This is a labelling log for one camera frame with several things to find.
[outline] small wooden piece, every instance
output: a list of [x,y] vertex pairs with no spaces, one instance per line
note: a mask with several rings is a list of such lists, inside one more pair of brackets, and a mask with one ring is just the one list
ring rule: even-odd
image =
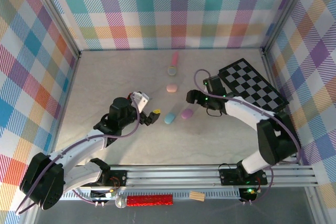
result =
[[204,193],[199,193],[197,191],[191,191],[189,199],[195,199],[195,200],[198,200],[198,201],[204,201],[205,194]]

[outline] plaid wallpaper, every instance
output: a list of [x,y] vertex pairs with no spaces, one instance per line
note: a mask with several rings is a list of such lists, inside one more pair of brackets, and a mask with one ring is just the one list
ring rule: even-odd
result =
[[78,45],[90,50],[260,47],[285,2],[55,0]]
[[299,0],[271,54],[304,162],[336,223],[336,0]]
[[18,185],[55,136],[75,60],[40,0],[0,0],[0,223],[18,222]]

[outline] red sparkly bar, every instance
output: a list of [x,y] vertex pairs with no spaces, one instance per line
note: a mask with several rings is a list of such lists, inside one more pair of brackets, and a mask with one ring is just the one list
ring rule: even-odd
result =
[[159,206],[159,205],[172,205],[173,195],[142,195],[142,196],[128,196],[128,207],[140,207],[140,206]]

